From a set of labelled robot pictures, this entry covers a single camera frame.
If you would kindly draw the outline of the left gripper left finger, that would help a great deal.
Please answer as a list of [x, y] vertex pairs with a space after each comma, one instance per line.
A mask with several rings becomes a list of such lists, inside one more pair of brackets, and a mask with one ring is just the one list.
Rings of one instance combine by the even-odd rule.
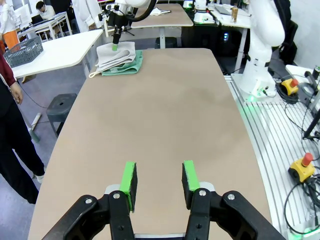
[[43, 239], [92, 240], [109, 225], [112, 240], [134, 240], [130, 213], [135, 210], [137, 185], [137, 165], [128, 161], [118, 189], [104, 193], [100, 199], [81, 196]]

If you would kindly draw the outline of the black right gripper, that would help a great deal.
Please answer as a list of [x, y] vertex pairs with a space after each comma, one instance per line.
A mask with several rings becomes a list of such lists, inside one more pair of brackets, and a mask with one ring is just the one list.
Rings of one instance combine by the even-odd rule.
[[123, 32], [123, 27], [127, 25], [127, 18], [123, 14], [117, 14], [113, 11], [110, 12], [107, 20], [107, 25], [115, 27], [113, 31], [113, 40], [112, 40], [112, 51], [118, 49], [118, 44]]

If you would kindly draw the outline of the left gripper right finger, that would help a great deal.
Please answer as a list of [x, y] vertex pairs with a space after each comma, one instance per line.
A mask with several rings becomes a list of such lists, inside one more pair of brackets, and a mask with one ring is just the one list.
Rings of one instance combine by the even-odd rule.
[[193, 161], [182, 164], [182, 186], [189, 218], [187, 240], [207, 240], [215, 222], [233, 240], [282, 240], [284, 237], [238, 191], [219, 195], [209, 182], [199, 182]]

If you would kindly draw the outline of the person's right hand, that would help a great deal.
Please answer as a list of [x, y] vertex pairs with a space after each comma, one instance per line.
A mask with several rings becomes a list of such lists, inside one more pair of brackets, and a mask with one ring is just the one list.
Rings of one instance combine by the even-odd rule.
[[15, 81], [10, 87], [10, 92], [17, 104], [21, 104], [23, 102], [23, 91], [17, 81]]

